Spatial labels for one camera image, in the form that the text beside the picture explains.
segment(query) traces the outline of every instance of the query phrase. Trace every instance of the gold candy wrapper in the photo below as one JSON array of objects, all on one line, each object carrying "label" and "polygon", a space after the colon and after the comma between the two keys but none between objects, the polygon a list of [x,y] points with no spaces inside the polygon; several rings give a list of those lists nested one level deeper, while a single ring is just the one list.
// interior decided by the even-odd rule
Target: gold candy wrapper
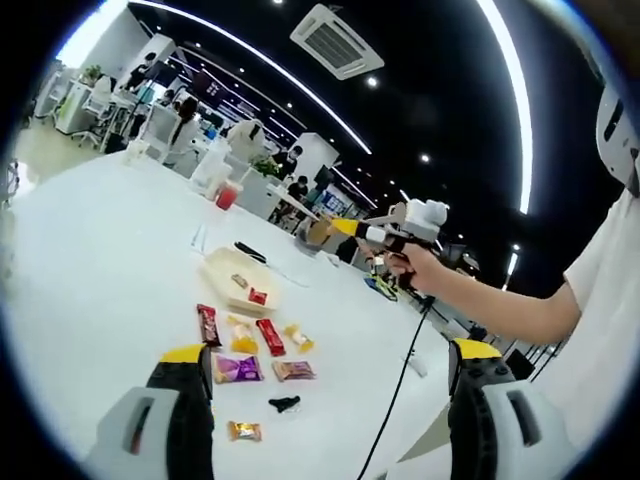
[{"label": "gold candy wrapper", "polygon": [[236,423],[229,422],[229,436],[232,441],[253,440],[262,441],[262,431],[259,423]]}]

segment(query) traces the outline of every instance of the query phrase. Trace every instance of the human hand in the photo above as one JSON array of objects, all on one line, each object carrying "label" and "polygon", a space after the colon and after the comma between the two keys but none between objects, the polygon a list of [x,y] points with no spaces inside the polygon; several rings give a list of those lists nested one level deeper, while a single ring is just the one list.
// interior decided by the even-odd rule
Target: human hand
[{"label": "human hand", "polygon": [[411,286],[423,293],[433,294],[438,284],[439,273],[445,267],[430,251],[416,244],[408,243],[402,250],[403,256],[385,254],[385,262],[394,275],[413,273]]}]

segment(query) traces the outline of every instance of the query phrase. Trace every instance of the ceiling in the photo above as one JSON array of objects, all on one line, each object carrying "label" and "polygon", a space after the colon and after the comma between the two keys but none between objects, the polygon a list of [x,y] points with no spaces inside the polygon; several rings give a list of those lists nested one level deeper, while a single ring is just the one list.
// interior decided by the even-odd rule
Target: ceiling
[{"label": "ceiling", "polygon": [[[490,284],[502,286],[512,245],[518,244],[520,260],[510,288],[552,293],[620,192],[595,146],[602,87],[579,50],[527,2],[495,0],[518,52],[531,105],[528,215],[518,210],[522,147],[513,87],[477,2],[401,0],[381,8],[337,0],[333,5],[342,7],[341,18],[386,62],[373,72],[380,82],[376,89],[362,76],[335,79],[289,40],[315,1],[165,3],[215,23],[269,56],[322,98],[373,154],[270,66],[219,33],[163,10],[129,8],[152,31],[160,27],[179,46],[222,67],[227,73],[207,68],[261,109],[274,108],[274,118],[292,133],[304,129],[283,110],[309,131],[334,139],[340,170],[376,200],[381,213],[402,200],[399,189],[410,197],[447,202],[444,238],[466,243],[480,264],[480,278]],[[201,68],[200,58],[186,55]],[[267,126],[284,133],[277,125]],[[420,160],[423,153],[428,163]]]}]

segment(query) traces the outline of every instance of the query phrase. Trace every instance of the floor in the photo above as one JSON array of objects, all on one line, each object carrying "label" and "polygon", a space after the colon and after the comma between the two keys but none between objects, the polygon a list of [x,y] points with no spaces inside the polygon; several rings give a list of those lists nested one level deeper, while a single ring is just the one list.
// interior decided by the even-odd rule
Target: floor
[{"label": "floor", "polygon": [[16,196],[19,196],[101,154],[89,143],[78,147],[77,140],[58,132],[51,121],[34,120],[17,135],[10,155],[18,161],[20,183]]}]

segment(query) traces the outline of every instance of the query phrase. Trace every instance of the purple candy wrapper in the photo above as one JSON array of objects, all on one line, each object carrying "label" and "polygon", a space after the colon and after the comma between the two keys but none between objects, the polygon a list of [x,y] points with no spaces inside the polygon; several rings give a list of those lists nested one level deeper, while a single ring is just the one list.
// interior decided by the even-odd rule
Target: purple candy wrapper
[{"label": "purple candy wrapper", "polygon": [[236,360],[216,355],[213,364],[213,378],[216,383],[259,382],[263,378],[258,357]]}]

